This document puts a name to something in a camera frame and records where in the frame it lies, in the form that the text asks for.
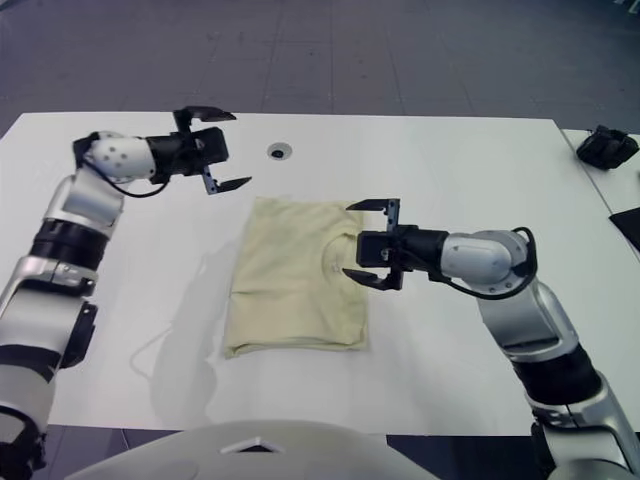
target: black object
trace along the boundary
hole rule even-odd
[[[593,397],[602,380],[581,345],[545,362],[512,362],[529,397],[546,405],[569,405]]]
[[[60,368],[74,367],[84,360],[93,332],[96,329],[94,321],[97,313],[98,307],[89,302],[84,302],[76,319],[76,324],[71,331],[67,348],[62,355]]]
[[[60,260],[95,271],[108,242],[106,235],[77,223],[47,219],[33,239],[29,255]]]
[[[598,125],[576,151],[578,158],[601,170],[617,168],[638,151],[638,143],[625,132]]]
[[[356,262],[364,268],[389,268],[389,274],[385,278],[379,278],[374,273],[343,269],[345,275],[365,287],[376,290],[400,290],[404,272],[421,270],[429,274],[429,280],[445,283],[467,295],[484,300],[502,300],[517,295],[535,278],[538,269],[536,244],[528,228],[520,227],[513,230],[524,231],[529,237],[529,254],[526,261],[513,269],[516,275],[525,280],[507,293],[487,295],[454,283],[451,278],[443,275],[440,260],[449,233],[442,230],[422,230],[417,225],[398,225],[400,199],[362,200],[350,205],[347,210],[382,211],[388,217],[385,232],[360,232]]]
[[[95,165],[85,160],[85,154],[91,148],[95,140],[100,136],[97,132],[73,142],[73,152],[76,159],[76,167],[86,166],[96,172],[105,182],[123,195],[134,198],[152,197],[160,193],[169,184],[173,175],[205,175],[211,177],[208,166],[214,163],[224,162],[229,158],[227,144],[222,130],[217,127],[206,128],[197,132],[191,131],[191,122],[194,118],[203,122],[220,122],[236,120],[236,117],[216,107],[190,106],[173,112],[173,118],[178,127],[177,132],[170,135],[145,138],[151,149],[155,162],[155,173],[149,178],[154,184],[160,184],[156,190],[147,193],[130,193],[118,187]],[[251,180],[251,177],[238,178],[222,182],[216,186],[216,192],[228,192],[235,190]]]
[[[46,348],[30,347],[26,345],[0,346],[0,365],[13,365],[33,370],[47,382],[53,379],[53,374],[60,362],[60,354]]]
[[[23,429],[12,443],[0,442],[0,477],[6,480],[28,480],[35,470],[46,466],[45,434],[24,413],[0,406],[0,413],[22,421]]]
[[[640,250],[640,207],[609,217],[631,244]]]

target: gray floor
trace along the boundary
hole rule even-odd
[[[187,103],[640,133],[640,17],[609,0],[10,3],[0,10],[0,135],[22,112]],[[36,478],[157,435],[54,427],[51,465]]]

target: pale yellow cloth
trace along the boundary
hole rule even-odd
[[[226,357],[366,346],[365,291],[342,273],[357,268],[363,215],[347,205],[256,200],[231,288]]]

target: silver arm segment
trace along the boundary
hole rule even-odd
[[[207,177],[207,193],[235,190],[245,177],[220,184],[209,165],[224,162],[224,135],[190,130],[191,120],[234,120],[213,107],[174,112],[178,131],[157,137],[94,132],[73,144],[76,173],[55,190],[28,255],[18,260],[0,295],[0,477],[30,478],[44,466],[43,442],[61,368],[84,359],[97,307],[86,301],[122,213],[124,196],[159,193],[173,175]],[[149,179],[153,192],[131,194]]]
[[[61,181],[43,219],[45,235],[81,229],[106,246],[122,212],[122,194],[85,168]],[[66,234],[63,242],[73,242]],[[97,265],[77,265],[54,252],[20,258],[0,296],[0,454],[3,478],[29,478],[43,466],[43,442],[60,368],[79,363],[93,334],[97,308],[85,297]]]
[[[513,232],[452,234],[443,244],[441,269],[475,291],[500,293],[523,280],[514,280],[513,268],[526,250],[524,238]],[[510,252],[510,261],[505,252]],[[482,271],[489,273],[482,276]],[[527,389],[527,401],[555,464],[598,459],[639,475],[640,443],[633,428],[604,375],[591,367],[551,289],[533,280],[513,297],[478,299],[478,306]]]

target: folded t-shirt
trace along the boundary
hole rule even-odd
[[[342,273],[357,268],[363,214],[347,205],[256,199],[231,288],[226,357],[366,346],[365,291]]]

